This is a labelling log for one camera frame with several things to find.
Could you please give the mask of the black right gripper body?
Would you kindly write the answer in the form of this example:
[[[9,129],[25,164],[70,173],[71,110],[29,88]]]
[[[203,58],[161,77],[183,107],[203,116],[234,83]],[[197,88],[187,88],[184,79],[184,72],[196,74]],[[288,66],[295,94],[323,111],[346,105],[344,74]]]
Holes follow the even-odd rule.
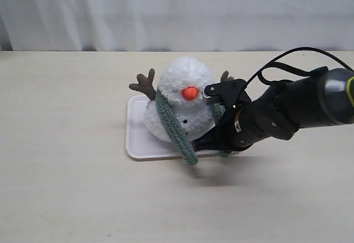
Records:
[[[263,101],[253,101],[226,110],[214,127],[214,149],[244,151],[253,144],[274,137],[277,110]]]

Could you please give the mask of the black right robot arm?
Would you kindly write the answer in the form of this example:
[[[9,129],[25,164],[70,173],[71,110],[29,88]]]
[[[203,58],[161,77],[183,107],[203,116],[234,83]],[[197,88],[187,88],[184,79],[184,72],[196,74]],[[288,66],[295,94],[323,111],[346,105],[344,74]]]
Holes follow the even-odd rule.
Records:
[[[302,128],[353,124],[353,71],[317,69],[312,76],[272,84],[256,100],[245,91],[234,96],[245,81],[238,79],[209,85],[204,101],[225,106],[221,120],[192,141],[194,151],[240,152],[266,138],[289,140]]]

